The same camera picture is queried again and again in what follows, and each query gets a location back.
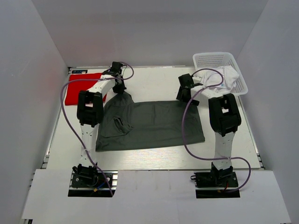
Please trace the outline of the dark grey t-shirt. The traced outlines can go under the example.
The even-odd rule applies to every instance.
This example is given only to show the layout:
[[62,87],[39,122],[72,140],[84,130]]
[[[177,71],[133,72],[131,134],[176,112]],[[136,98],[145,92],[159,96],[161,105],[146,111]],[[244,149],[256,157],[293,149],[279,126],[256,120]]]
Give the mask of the dark grey t-shirt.
[[153,149],[205,141],[197,106],[181,101],[134,102],[118,94],[104,106],[96,152]]

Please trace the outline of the white t-shirt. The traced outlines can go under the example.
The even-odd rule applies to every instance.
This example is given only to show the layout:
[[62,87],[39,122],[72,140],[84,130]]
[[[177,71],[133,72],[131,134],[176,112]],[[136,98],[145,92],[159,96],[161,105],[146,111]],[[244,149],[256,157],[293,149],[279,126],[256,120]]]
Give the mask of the white t-shirt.
[[214,85],[214,87],[210,87],[210,90],[216,93],[231,93],[236,87],[236,81],[239,78],[238,72],[232,66],[220,66],[215,70],[200,71],[197,74],[200,77],[200,82],[205,86]]

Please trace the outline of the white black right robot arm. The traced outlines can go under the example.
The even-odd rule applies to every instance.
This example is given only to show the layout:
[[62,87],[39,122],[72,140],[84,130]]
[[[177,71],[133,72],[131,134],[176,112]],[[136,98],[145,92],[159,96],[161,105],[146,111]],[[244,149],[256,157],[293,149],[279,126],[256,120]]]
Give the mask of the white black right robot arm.
[[207,100],[210,125],[215,132],[215,153],[212,167],[218,171],[232,169],[232,143],[241,116],[234,94],[221,94],[195,83],[187,73],[178,77],[180,87],[177,99],[191,104],[193,101]]

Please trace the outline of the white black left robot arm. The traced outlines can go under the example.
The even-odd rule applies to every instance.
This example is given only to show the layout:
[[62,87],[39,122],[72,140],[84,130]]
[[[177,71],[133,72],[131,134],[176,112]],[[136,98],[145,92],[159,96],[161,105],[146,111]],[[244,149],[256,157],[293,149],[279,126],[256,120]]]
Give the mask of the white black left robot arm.
[[116,94],[126,90],[122,70],[127,66],[122,62],[112,62],[111,67],[102,73],[99,81],[86,91],[79,92],[77,118],[83,143],[79,164],[84,167],[97,163],[96,140],[99,124],[104,118],[104,96],[110,90]]

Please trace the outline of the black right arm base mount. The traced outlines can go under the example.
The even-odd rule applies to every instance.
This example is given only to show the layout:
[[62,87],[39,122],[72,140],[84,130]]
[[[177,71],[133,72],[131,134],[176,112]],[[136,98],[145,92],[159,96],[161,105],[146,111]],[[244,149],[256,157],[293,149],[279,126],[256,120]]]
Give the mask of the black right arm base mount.
[[233,167],[218,170],[214,165],[209,172],[196,172],[190,179],[195,182],[197,199],[239,198],[240,192]]

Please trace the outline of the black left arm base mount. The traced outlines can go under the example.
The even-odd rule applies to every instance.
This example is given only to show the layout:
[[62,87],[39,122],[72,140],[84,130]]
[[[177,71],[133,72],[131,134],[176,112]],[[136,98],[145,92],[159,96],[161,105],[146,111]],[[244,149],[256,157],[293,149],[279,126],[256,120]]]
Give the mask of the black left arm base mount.
[[68,197],[112,197],[116,191],[117,171],[100,172],[81,164],[72,168]]

